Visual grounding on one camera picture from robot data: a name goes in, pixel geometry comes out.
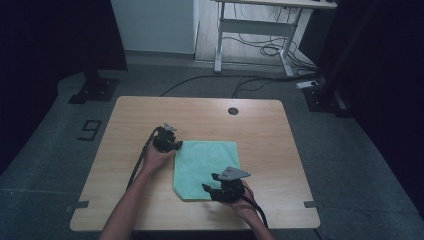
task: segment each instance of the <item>white wall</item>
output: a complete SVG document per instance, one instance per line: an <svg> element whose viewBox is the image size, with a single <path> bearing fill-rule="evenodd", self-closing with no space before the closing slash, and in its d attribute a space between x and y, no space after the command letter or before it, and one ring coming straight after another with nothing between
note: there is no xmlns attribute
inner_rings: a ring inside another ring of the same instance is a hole
<svg viewBox="0 0 424 240"><path fill-rule="evenodd" d="M199 0L112 0L125 50L193 54Z"/></svg>

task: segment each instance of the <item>wooden floor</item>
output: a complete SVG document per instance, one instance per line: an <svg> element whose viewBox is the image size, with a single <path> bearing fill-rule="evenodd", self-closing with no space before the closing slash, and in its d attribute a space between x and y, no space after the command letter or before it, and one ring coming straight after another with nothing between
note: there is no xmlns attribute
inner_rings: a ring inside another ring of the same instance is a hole
<svg viewBox="0 0 424 240"><path fill-rule="evenodd" d="M220 13L221 4L218 7L218 3L214 1L199 1L200 2L200 24L198 31L198 39L196 46L196 60L197 61L214 61L215 60L215 48L218 42L218 18ZM291 22L296 15L296 8L281 9L280 7L273 6L259 6L259 5L248 5L248 4L226 4L225 5L225 17L226 18L238 18L238 19L249 19L257 21L277 21L286 22L288 19ZM300 40L305 31L306 25L309 21L311 10L305 9L302 12L299 20L299 26L297 28L294 42L300 43ZM252 42L253 45L263 46L269 42L270 36L250 35L241 34L242 39L245 41ZM223 37L223 62L227 63L243 63L243 64L255 64L255 65L275 65L282 66L281 60L276 56L266 56L261 54L260 47L252 47L246 44L240 43L237 40L230 39L228 37L240 39L239 34L236 33L224 33ZM284 40L273 41L274 44L283 45ZM296 44L291 45L291 51L296 49ZM267 53L275 54L274 50L266 50ZM302 60L307 58L296 51L296 56Z"/></svg>

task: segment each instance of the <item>folded cloth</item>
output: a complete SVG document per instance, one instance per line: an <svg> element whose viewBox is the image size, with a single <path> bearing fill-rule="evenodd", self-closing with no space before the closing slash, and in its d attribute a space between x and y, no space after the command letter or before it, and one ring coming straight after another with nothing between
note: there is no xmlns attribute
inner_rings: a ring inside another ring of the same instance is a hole
<svg viewBox="0 0 424 240"><path fill-rule="evenodd" d="M235 142L184 141L175 155L174 191L183 201L211 200L202 183L220 188L211 173L221 174L229 166L240 168Z"/></svg>

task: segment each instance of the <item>person's right arm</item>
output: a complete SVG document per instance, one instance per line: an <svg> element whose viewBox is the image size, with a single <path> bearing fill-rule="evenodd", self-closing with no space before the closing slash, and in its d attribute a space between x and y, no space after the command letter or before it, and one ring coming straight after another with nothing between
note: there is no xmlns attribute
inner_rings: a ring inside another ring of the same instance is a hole
<svg viewBox="0 0 424 240"><path fill-rule="evenodd" d="M253 196L250 195L250 193L252 193L253 195L253 192L249 188L249 185L247 185L245 181L243 181L243 184L250 190L250 192L246 190L244 193L244 196L246 196L250 200L253 200ZM239 217L241 217L250 226L253 233L255 234L256 239L275 240L274 236L269 231L269 229L265 227L256 209L252 205L250 205L248 202L244 201L243 199L240 199L234 203L223 203L223 204L231 207L234 210L234 212L236 212L236 214Z"/></svg>

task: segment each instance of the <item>forearm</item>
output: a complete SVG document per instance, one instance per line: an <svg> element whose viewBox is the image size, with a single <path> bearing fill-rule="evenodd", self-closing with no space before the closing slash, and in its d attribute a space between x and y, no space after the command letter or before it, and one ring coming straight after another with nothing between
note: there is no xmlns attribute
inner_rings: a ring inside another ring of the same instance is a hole
<svg viewBox="0 0 424 240"><path fill-rule="evenodd" d="M252 213L244 218L245 222L250 226L256 239L258 240L274 240L274 236L271 234L268 228L265 227L258 214Z"/></svg>
<svg viewBox="0 0 424 240"><path fill-rule="evenodd" d="M138 205L140 204L150 175L151 172L149 171L140 171L134 182L116 205L99 239L128 240L130 238L137 217Z"/></svg>

